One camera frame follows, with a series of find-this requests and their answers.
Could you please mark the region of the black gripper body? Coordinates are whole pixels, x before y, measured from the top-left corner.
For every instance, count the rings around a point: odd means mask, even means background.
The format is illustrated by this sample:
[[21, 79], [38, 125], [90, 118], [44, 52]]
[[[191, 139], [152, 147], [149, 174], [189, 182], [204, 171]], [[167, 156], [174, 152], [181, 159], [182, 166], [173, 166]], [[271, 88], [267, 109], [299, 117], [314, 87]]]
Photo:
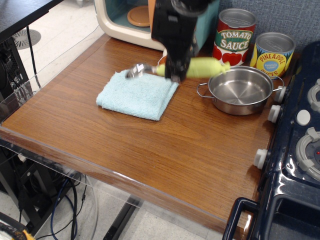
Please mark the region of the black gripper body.
[[175, 64], [191, 58], [190, 47], [198, 15], [198, 0], [155, 2], [151, 38], [167, 49], [168, 59]]

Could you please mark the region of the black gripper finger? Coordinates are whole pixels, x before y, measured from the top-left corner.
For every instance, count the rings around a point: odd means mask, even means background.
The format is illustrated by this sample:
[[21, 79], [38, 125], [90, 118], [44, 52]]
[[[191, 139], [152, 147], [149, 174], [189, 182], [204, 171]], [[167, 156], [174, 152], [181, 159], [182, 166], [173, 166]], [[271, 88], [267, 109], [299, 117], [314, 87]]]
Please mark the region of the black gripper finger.
[[186, 78], [187, 71], [190, 66], [191, 59], [187, 58], [186, 60], [179, 60], [174, 65], [174, 81], [181, 82]]
[[171, 80], [179, 79], [178, 68], [170, 58], [167, 58], [165, 62], [164, 77]]

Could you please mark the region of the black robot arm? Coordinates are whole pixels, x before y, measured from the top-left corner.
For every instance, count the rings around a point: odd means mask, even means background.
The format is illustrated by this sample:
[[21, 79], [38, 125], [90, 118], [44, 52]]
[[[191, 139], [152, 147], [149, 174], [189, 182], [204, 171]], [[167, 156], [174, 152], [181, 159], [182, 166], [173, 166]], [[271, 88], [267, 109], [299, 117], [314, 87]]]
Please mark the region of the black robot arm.
[[211, 0], [157, 0], [154, 6], [151, 38], [167, 50], [164, 77], [179, 83], [187, 76], [191, 58], [201, 45], [196, 35], [199, 16]]

